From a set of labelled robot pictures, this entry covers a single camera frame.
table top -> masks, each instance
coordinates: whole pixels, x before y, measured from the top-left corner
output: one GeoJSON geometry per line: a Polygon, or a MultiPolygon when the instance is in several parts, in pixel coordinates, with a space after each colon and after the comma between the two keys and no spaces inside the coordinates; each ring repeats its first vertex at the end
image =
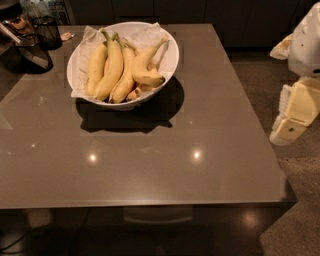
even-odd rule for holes
{"type": "Polygon", "coordinates": [[[50,51],[53,69],[24,74],[0,102],[0,208],[291,200],[214,28],[163,27],[180,49],[174,78],[127,112],[70,97],[85,26],[59,28],[75,37],[50,51]]]}

cabinet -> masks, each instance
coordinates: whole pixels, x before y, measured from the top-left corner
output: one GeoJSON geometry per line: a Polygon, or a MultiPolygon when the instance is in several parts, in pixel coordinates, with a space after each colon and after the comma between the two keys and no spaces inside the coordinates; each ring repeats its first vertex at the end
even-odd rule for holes
{"type": "Polygon", "coordinates": [[[211,23],[225,47],[273,47],[314,0],[65,0],[76,24],[211,23]]]}
{"type": "Polygon", "coordinates": [[[154,21],[153,0],[112,0],[115,22],[154,21]]]}
{"type": "Polygon", "coordinates": [[[204,22],[212,23],[225,47],[241,46],[253,0],[208,0],[204,22]]]}
{"type": "Polygon", "coordinates": [[[242,47],[272,47],[290,34],[299,0],[254,0],[243,34],[242,47]]]}
{"type": "Polygon", "coordinates": [[[206,0],[154,0],[154,14],[163,24],[203,23],[206,0]]]}
{"type": "Polygon", "coordinates": [[[65,0],[76,25],[109,25],[114,23],[111,0],[65,0]]]}

concrete floor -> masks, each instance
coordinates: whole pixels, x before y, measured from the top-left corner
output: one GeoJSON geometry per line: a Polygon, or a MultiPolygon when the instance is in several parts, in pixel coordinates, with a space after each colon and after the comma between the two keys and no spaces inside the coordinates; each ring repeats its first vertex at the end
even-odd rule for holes
{"type": "MultiPolygon", "coordinates": [[[[278,115],[283,84],[292,85],[298,76],[287,61],[268,52],[228,52],[234,69],[253,108],[269,136],[278,115]]],[[[320,119],[289,146],[273,146],[278,161],[297,196],[297,204],[260,237],[260,244],[244,255],[320,255],[320,119]]]]}

banana stem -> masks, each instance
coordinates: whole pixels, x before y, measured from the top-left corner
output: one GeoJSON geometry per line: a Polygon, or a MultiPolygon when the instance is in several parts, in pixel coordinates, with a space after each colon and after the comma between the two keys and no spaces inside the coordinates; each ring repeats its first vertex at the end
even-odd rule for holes
{"type": "Polygon", "coordinates": [[[109,36],[109,34],[107,33],[107,31],[105,29],[100,29],[100,32],[104,35],[104,37],[106,38],[107,42],[108,41],[113,41],[115,38],[119,37],[117,32],[114,32],[112,37],[109,36]]]}
{"type": "Polygon", "coordinates": [[[167,35],[164,35],[160,41],[155,45],[156,48],[160,48],[161,45],[163,45],[165,42],[169,40],[169,37],[167,35]]]}
{"type": "Polygon", "coordinates": [[[137,49],[137,46],[135,46],[132,42],[130,42],[128,39],[126,38],[122,38],[122,41],[129,46],[130,48],[132,48],[134,51],[137,49]]]}
{"type": "Polygon", "coordinates": [[[121,49],[126,47],[126,45],[123,43],[123,41],[121,40],[121,38],[119,36],[116,37],[116,40],[119,43],[121,49]]]}

banana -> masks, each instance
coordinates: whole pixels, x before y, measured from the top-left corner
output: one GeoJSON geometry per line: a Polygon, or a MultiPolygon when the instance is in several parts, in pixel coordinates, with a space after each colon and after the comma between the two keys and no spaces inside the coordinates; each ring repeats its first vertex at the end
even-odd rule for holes
{"type": "Polygon", "coordinates": [[[93,97],[103,101],[110,95],[111,90],[122,75],[123,57],[119,45],[114,41],[114,38],[116,38],[118,34],[115,32],[111,38],[104,29],[101,29],[100,31],[107,39],[109,60],[107,73],[97,84],[93,93],[93,97]]]}
{"type": "Polygon", "coordinates": [[[119,42],[122,55],[123,55],[124,70],[120,80],[111,91],[111,94],[109,97],[110,103],[122,102],[126,98],[126,96],[129,94],[129,92],[132,90],[135,84],[135,81],[133,80],[132,73],[131,73],[131,66],[136,56],[134,53],[134,50],[124,45],[120,38],[118,38],[117,41],[119,42]]]}
{"type": "Polygon", "coordinates": [[[99,44],[92,52],[88,65],[88,79],[86,84],[86,95],[92,96],[93,92],[103,77],[104,65],[108,57],[107,42],[99,44]]]}
{"type": "Polygon", "coordinates": [[[132,76],[137,83],[158,87],[165,82],[166,79],[159,73],[150,72],[148,65],[158,49],[168,40],[168,36],[163,36],[156,45],[141,49],[135,57],[132,63],[132,76]]]}
{"type": "Polygon", "coordinates": [[[138,99],[140,95],[141,95],[141,89],[139,87],[136,87],[127,95],[126,101],[132,101],[132,100],[138,99]]]}

